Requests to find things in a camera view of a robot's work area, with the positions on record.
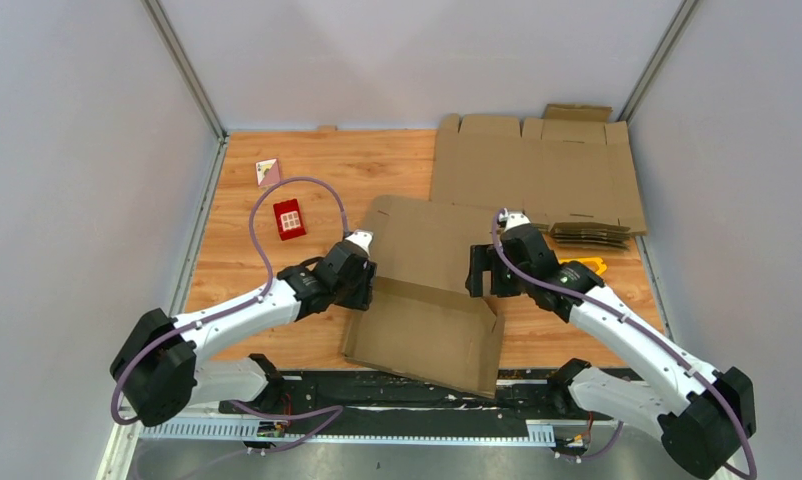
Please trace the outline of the stack of flat cardboard boxes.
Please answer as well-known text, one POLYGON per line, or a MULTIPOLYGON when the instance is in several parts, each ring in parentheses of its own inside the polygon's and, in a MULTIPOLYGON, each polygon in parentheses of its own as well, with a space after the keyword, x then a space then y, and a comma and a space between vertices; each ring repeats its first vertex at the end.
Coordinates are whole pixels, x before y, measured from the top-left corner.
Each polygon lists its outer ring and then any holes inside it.
POLYGON ((430 198, 519 210, 562 245, 622 249, 648 228, 629 125, 611 113, 549 104, 540 117, 450 114, 436 134, 430 198))

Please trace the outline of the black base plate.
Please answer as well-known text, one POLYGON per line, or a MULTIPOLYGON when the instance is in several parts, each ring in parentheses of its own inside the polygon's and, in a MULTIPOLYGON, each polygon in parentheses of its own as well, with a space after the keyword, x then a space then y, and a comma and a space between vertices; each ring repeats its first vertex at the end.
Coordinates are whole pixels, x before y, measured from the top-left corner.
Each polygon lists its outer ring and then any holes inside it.
POLYGON ((597 377, 573 385, 593 402, 581 409, 552 369, 502 370, 492 398, 374 370, 289 370, 246 410, 228 401, 203 404, 143 433, 282 445, 320 427, 323 410, 340 405, 341 415, 315 441, 547 447, 585 428, 618 424, 660 435, 662 401, 645 381, 627 368, 597 377))

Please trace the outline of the yellow plastic tool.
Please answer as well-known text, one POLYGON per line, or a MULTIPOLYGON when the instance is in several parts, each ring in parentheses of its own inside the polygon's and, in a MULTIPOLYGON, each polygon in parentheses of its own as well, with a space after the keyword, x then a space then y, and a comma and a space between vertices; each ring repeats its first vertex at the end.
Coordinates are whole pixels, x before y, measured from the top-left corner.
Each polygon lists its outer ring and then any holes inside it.
POLYGON ((602 257, 577 257, 577 258, 563 258, 562 263, 579 262, 588 267, 595 274, 601 276, 608 270, 608 265, 602 257))

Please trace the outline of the brown cardboard box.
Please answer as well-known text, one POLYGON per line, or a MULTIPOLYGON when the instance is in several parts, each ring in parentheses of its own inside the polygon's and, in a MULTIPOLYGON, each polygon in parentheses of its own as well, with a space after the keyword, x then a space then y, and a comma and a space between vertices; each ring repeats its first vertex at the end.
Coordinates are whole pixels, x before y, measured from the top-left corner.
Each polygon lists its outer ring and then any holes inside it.
POLYGON ((465 281, 470 249, 491 241, 491 213, 395 195, 372 200, 373 299, 347 322, 353 364, 492 398, 505 319, 465 281))

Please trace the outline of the red small box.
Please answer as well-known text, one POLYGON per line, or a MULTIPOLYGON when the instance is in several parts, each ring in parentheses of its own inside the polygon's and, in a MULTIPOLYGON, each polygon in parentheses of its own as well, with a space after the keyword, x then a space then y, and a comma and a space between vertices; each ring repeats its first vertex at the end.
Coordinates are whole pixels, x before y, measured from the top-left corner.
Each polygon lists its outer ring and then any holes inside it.
POLYGON ((288 241, 307 234, 297 199, 274 203, 273 212, 278 235, 282 241, 288 241))

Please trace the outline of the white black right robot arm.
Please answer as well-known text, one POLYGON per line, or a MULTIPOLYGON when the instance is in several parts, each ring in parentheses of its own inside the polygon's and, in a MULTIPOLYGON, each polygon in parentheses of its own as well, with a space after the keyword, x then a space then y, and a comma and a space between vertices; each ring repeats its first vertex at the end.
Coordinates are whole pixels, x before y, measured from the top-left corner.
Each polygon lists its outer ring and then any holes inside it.
POLYGON ((591 268, 559 260, 523 216, 496 221, 492 243, 471 246, 465 287, 473 297, 529 297, 601 341, 639 377, 627 381, 573 358, 550 379, 548 403, 557 415, 582 410, 635 427, 698 479, 721 469, 757 477, 752 380, 736 367, 720 371, 660 334, 591 268))

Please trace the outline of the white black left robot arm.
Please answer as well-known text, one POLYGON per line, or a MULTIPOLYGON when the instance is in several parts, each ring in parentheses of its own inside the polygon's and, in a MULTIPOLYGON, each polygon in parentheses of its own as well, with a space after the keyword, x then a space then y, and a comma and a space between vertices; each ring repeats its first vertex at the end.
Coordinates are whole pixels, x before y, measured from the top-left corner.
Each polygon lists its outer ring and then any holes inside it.
POLYGON ((325 256, 286 267, 258 289, 204 310, 175 317, 160 308, 143 314, 109 368, 116 382, 114 421, 153 427, 188 406, 231 400, 248 402, 260 413, 275 411, 284 389, 264 355, 230 362, 216 355, 332 305, 367 310, 376 272, 372 240, 372 233, 356 230, 325 256))

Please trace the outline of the pink white card box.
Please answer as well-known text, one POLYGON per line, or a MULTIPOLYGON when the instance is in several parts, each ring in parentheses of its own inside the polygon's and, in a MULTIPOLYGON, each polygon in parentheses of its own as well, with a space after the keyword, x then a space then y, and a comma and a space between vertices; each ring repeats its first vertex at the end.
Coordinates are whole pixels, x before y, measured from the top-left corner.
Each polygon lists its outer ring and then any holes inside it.
POLYGON ((261 160, 255 163, 257 186, 268 189, 279 184, 283 178, 281 164, 277 158, 261 160))

